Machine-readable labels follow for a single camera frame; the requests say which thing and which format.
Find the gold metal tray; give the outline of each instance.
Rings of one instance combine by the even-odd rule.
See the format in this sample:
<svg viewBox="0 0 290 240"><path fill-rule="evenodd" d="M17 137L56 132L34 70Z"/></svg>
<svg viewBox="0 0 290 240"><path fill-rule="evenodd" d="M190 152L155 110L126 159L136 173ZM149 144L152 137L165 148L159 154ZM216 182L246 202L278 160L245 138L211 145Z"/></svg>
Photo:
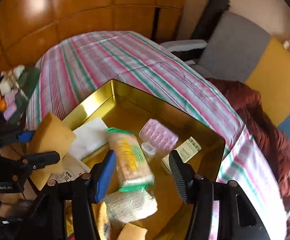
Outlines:
<svg viewBox="0 0 290 240"><path fill-rule="evenodd" d="M120 81L109 80L73 109L63 123L74 130L95 117L101 117L108 127L128 130L137 136L148 119L157 119L179 136L176 146L192 136L201 145L201 150L188 163L198 173L216 180L224 153L224 139L169 103ZM105 144L84 158L83 162L92 167L103 160L108 150L109 145ZM152 190L158 203L158 211L134 223L148 230L146 239L153 239L183 203L178 197L173 177L161 166L163 157L157 153L149 161L155 176ZM118 178L114 171L108 194L117 190Z"/></svg>

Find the white wall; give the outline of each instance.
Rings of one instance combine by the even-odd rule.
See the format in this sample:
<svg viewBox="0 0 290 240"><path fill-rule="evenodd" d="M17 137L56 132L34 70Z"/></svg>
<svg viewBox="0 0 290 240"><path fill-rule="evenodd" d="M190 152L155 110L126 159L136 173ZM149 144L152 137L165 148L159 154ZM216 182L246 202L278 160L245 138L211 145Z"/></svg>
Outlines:
<svg viewBox="0 0 290 240"><path fill-rule="evenodd" d="M186 40L194 30L207 0L186 0L178 40ZM284 41L290 38L290 8L284 0L230 0L230 11L253 21Z"/></svg>

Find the soap bar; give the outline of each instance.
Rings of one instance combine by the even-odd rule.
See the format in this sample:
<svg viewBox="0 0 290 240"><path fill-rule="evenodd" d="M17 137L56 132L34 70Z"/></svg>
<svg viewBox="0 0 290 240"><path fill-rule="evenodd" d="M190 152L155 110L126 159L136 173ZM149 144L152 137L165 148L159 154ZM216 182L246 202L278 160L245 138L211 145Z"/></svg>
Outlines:
<svg viewBox="0 0 290 240"><path fill-rule="evenodd" d="M23 70L25 69L24 65L18 65L14 70L13 70L13 74L15 75L15 77L17 79L20 78L20 75L22 74Z"/></svg>
<svg viewBox="0 0 290 240"><path fill-rule="evenodd" d="M16 95L15 91L17 93L17 90L16 89L13 89L11 92L5 93L4 99L5 99L5 102L6 102L7 107L9 107L9 105L11 103L14 103L15 102L15 95Z"/></svg>
<svg viewBox="0 0 290 240"><path fill-rule="evenodd" d="M18 107L14 102L10 103L9 107L6 108L6 110L3 113L4 119L8 121L11 118L11 116L16 112L17 109Z"/></svg>
<svg viewBox="0 0 290 240"><path fill-rule="evenodd" d="M1 92L1 95L4 96L5 93L7 92L10 92L12 89L10 83L9 83L9 79L7 76L5 76L1 83L0 83L0 92Z"/></svg>

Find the black cable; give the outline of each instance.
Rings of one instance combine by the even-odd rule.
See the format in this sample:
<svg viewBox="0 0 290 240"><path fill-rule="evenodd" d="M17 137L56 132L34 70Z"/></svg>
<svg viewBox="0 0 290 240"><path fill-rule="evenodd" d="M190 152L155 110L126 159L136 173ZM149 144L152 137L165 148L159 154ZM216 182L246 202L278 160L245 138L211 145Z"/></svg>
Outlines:
<svg viewBox="0 0 290 240"><path fill-rule="evenodd" d="M24 200L26 201L26 203L27 203L29 206L31 206L31 205L29 204L29 202L27 201L27 199L26 199L26 197L25 197L25 195L24 195L24 192L22 192L22 195L23 195L23 198L24 198Z"/></svg>
<svg viewBox="0 0 290 240"><path fill-rule="evenodd" d="M15 151L20 157L23 157L23 155L21 155L17 150L15 150L15 148L12 145L9 145L9 147Z"/></svg>

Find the white sponge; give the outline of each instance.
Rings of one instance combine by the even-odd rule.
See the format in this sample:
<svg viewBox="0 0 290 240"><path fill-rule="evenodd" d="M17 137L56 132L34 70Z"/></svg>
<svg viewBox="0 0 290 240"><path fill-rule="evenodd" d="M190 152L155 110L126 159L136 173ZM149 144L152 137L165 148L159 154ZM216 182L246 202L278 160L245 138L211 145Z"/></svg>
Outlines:
<svg viewBox="0 0 290 240"><path fill-rule="evenodd" d="M81 160L107 143L105 131L107 125L100 117L96 117L73 132L76 140L72 143L69 153Z"/></svg>

